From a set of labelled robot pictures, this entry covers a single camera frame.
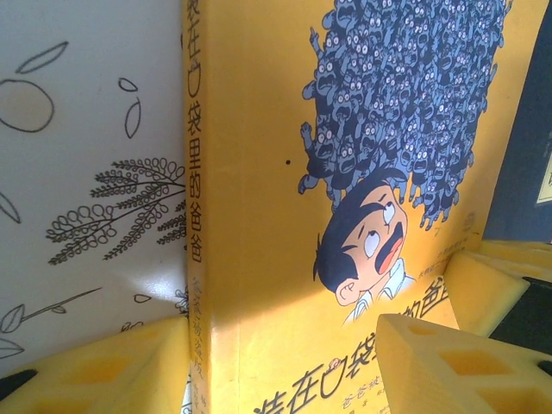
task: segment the book spine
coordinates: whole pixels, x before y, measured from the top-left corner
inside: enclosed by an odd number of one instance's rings
[[[183,125],[186,178],[186,270],[190,305],[192,406],[197,414],[210,407],[210,309],[206,279],[205,148],[207,124],[207,5],[182,2]]]

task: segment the white paper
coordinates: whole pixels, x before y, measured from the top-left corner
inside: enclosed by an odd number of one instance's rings
[[[2,1],[0,56],[2,375],[186,311],[180,1]]]

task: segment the boy's eye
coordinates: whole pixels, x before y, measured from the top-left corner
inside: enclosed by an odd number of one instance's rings
[[[383,210],[383,219],[386,222],[386,225],[389,225],[392,219],[395,217],[395,206],[390,201],[386,204],[386,208]]]
[[[368,258],[372,257],[380,245],[380,235],[372,230],[364,241],[364,253]]]

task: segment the yellow book cover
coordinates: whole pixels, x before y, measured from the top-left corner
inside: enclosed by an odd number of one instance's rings
[[[193,407],[389,411],[377,316],[456,327],[547,0],[186,0]]]

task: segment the crowd of cartoon creatures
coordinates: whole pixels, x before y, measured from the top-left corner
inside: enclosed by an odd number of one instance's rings
[[[396,168],[406,177],[391,180],[399,202],[424,205],[420,227],[430,229],[441,214],[446,221],[474,163],[510,7],[505,0],[335,0],[322,46],[310,30],[318,64],[303,98],[314,100],[317,119],[314,132],[307,122],[301,127],[309,161],[299,193],[322,179],[335,210],[360,179]]]

